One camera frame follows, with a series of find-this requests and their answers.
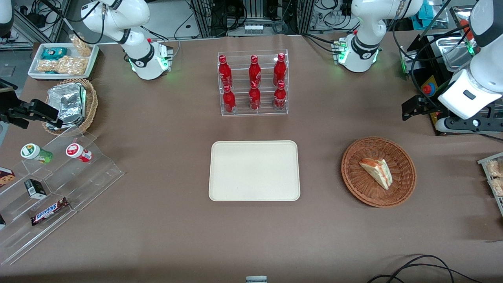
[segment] white tray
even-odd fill
[[[211,147],[208,194],[213,201],[297,200],[297,144],[291,140],[217,141]]]
[[[100,51],[100,48],[97,45],[90,45],[91,49],[91,55],[88,57],[89,58],[89,63],[88,66],[86,67],[86,71],[84,72],[84,75],[82,76],[77,76],[77,75],[68,75],[68,74],[47,74],[47,73],[41,73],[37,71],[37,65],[38,65],[38,60],[42,57],[42,53],[44,52],[44,49],[46,48],[54,48],[54,47],[66,47],[68,49],[68,52],[66,55],[71,56],[71,57],[80,57],[80,54],[78,53],[77,49],[73,45],[73,43],[42,43],[40,44],[40,47],[37,50],[37,53],[33,57],[32,64],[30,66],[30,69],[28,70],[28,75],[34,79],[38,80],[66,80],[66,79],[85,79],[89,78],[91,75],[91,71],[93,70],[93,66],[96,61],[96,57],[98,57],[98,52]]]

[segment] chocolate bar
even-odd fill
[[[47,193],[44,191],[42,183],[37,180],[28,179],[25,181],[25,187],[28,191],[28,195],[31,198],[43,199],[47,197]]]
[[[63,207],[69,205],[68,201],[66,201],[66,197],[60,199],[57,203],[51,205],[46,208],[41,213],[37,214],[35,217],[31,217],[32,226],[35,226],[41,223],[43,220],[48,219],[52,215],[56,214],[56,212],[60,211]]]

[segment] coca-cola bottle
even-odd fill
[[[259,58],[256,55],[252,55],[250,58],[251,64],[248,69],[248,74],[250,77],[250,82],[257,82],[258,86],[260,86],[261,80],[261,69],[259,66]]]
[[[225,55],[220,55],[218,57],[220,64],[218,65],[218,73],[223,85],[230,85],[232,87],[232,73],[230,71],[230,66],[227,63],[227,58]]]
[[[258,110],[260,108],[260,90],[257,82],[250,82],[250,91],[248,95],[250,98],[251,110]]]
[[[273,107],[276,111],[281,111],[285,108],[286,91],[285,82],[278,82],[278,89],[274,92]]]
[[[223,86],[223,105],[225,112],[231,114],[236,112],[236,97],[230,91],[230,85]]]
[[[285,54],[278,54],[278,61],[276,61],[276,65],[274,65],[274,78],[273,84],[275,86],[278,85],[278,81],[283,81],[285,79],[286,73],[286,64],[285,64]]]

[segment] brown wicker basket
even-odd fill
[[[393,183],[383,189],[359,164],[364,158],[383,158]],[[341,172],[349,191],[364,203],[392,207],[406,201],[415,188],[416,172],[410,156],[396,143],[371,136],[351,144],[343,155]]]
[[[96,115],[96,109],[98,108],[98,97],[93,85],[86,79],[68,79],[60,82],[58,85],[64,85],[69,83],[81,83],[86,89],[86,120],[78,127],[81,132],[85,132],[94,120]],[[49,97],[46,98],[45,103],[49,103]],[[47,128],[45,122],[42,122],[44,129],[54,135],[62,134],[66,129],[52,131]]]

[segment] clear acrylic display stand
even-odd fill
[[[72,127],[43,147],[53,153],[51,162],[23,160],[12,170],[15,180],[0,188],[0,215],[6,226],[0,230],[0,262],[12,264],[61,224],[93,201],[124,173],[94,144],[95,136]],[[78,143],[91,151],[84,163],[66,155],[66,147]],[[24,182],[40,181],[47,197],[30,198]],[[63,197],[70,203],[49,219],[32,226],[31,217]]]
[[[285,74],[285,107],[276,111],[273,107],[274,92],[276,86],[273,84],[274,65],[278,60],[278,54],[285,54],[286,74]],[[217,57],[217,79],[220,94],[220,111],[222,116],[253,116],[253,115],[281,115],[288,114],[288,50],[262,50],[262,51],[235,51],[235,52],[219,52],[218,56],[225,55],[227,63],[232,72],[232,92],[236,96],[236,112],[227,113],[223,104],[223,84],[218,73],[218,57]],[[250,57],[257,55],[259,65],[262,72],[261,85],[259,87],[261,93],[260,108],[252,110],[249,106],[248,91],[250,90],[250,81],[248,68],[250,67]]]

